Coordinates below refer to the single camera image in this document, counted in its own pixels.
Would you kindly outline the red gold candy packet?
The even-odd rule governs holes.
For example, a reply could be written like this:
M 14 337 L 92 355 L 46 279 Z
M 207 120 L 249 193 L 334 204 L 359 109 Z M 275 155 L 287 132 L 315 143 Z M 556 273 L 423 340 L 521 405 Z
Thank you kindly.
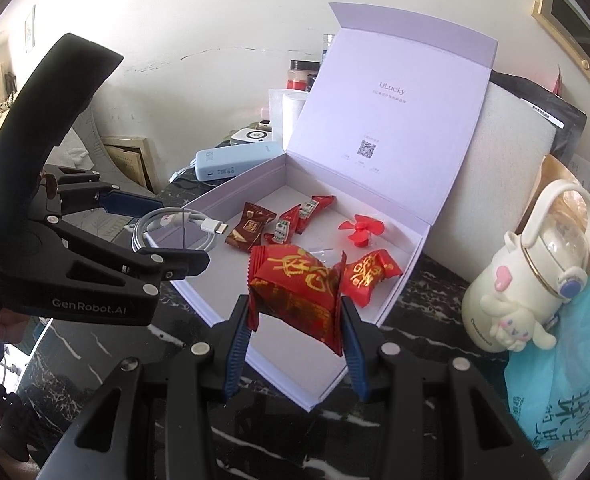
M 269 315 L 341 356 L 339 289 L 345 268 L 345 254 L 329 268 L 297 245 L 253 247 L 247 268 L 248 328 L 255 332 L 260 315 Z
M 401 267 L 386 249 L 376 249 L 345 266 L 339 291 L 364 308 L 370 304 L 377 285 L 402 274 Z

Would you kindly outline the brown chocolate candy packet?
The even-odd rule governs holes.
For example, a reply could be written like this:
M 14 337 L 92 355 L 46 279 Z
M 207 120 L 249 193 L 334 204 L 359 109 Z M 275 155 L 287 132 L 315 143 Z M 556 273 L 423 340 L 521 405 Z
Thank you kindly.
M 250 252 L 260 244 L 263 229 L 269 222 L 277 218 L 277 214 L 263 206 L 246 202 L 240 221 L 225 239 L 225 243 L 241 250 Z

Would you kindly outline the red ketchup packet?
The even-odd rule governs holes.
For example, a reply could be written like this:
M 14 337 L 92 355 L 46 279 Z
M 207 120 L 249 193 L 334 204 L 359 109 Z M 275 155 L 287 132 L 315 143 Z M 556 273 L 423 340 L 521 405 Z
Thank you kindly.
M 296 233 L 303 234 L 311 220 L 315 218 L 315 215 L 331 206 L 334 202 L 334 195 L 312 195 L 307 202 L 304 202 L 299 207 Z
M 268 245 L 287 245 L 297 231 L 301 206 L 295 205 L 283 212 L 271 232 L 263 234 L 263 241 Z

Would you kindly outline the red fan propeller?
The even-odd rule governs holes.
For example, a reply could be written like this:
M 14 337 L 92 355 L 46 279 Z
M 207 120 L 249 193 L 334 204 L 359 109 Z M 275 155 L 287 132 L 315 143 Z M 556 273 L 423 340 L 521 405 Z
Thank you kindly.
M 343 221 L 338 229 L 350 231 L 348 239 L 358 248 L 366 248 L 370 245 L 371 237 L 381 236 L 385 231 L 385 224 L 381 220 L 356 214 L 353 221 Z

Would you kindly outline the light blue power bank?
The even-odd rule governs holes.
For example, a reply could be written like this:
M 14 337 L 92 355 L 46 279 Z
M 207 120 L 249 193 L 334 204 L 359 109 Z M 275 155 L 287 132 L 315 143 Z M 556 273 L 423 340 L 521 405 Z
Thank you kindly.
M 234 178 L 243 172 L 283 154 L 277 142 L 260 142 L 222 146 L 198 151 L 195 175 L 202 182 Z

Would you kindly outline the white round-dial device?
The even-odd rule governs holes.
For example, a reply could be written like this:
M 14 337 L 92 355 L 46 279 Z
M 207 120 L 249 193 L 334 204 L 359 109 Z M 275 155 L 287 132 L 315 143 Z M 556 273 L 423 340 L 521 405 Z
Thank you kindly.
M 234 131 L 230 136 L 230 143 L 232 145 L 266 143 L 272 141 L 273 135 L 271 131 L 257 128 L 242 128 Z

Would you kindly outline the white cartoon dog bottle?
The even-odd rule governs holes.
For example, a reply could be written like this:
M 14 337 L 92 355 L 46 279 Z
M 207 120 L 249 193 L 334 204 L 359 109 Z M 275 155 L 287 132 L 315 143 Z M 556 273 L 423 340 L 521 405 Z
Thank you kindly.
M 504 244 L 462 299 L 462 322 L 478 348 L 520 352 L 527 344 L 550 350 L 547 326 L 560 307 L 587 285 L 590 194 L 564 179 L 547 184 L 521 233 Z

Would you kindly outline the lavender open gift box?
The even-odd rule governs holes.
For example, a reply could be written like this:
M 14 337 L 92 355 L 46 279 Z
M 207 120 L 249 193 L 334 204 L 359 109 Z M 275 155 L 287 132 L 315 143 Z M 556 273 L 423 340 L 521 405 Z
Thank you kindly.
M 190 209 L 239 222 L 246 202 L 277 214 L 313 194 L 335 195 L 294 243 L 308 250 L 361 252 L 338 231 L 368 214 L 385 223 L 371 247 L 402 266 L 379 286 L 361 318 L 381 326 L 421 255 L 458 176 L 478 123 L 497 41 L 458 24 L 410 11 L 330 3 L 337 32 L 283 155 L 192 200 Z M 218 242 L 206 271 L 172 281 L 209 326 L 247 293 L 248 255 Z M 322 342 L 261 315 L 246 363 L 306 411 L 347 373 Z

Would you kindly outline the white foam sheet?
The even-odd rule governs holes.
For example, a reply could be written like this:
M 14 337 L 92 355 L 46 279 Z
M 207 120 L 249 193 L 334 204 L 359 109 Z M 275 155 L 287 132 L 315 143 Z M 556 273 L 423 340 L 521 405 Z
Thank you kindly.
M 426 255 L 473 281 L 515 231 L 556 128 L 489 84 L 458 177 L 424 245 Z

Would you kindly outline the black foil pouch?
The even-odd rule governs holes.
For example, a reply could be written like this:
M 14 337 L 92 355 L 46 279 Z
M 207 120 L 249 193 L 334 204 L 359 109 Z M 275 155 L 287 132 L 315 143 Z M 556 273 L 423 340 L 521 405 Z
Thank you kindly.
M 568 165 L 580 144 L 580 138 L 586 127 L 586 114 L 560 96 L 524 77 L 493 70 L 490 81 L 527 103 L 556 127 L 550 154 L 562 164 Z

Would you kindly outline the wooden picture frame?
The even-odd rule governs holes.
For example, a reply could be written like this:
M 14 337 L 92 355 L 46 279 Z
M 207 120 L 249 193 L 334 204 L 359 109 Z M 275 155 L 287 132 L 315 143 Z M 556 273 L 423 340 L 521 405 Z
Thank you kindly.
M 151 192 L 161 189 L 153 152 L 145 136 L 105 136 L 102 142 L 112 162 L 126 177 Z

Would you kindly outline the blue drawstring bag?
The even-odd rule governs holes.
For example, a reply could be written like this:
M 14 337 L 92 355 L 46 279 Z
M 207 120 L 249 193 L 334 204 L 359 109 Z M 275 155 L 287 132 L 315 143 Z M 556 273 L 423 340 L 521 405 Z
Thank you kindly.
M 558 317 L 553 349 L 530 344 L 504 369 L 510 412 L 537 450 L 590 434 L 590 277 Z

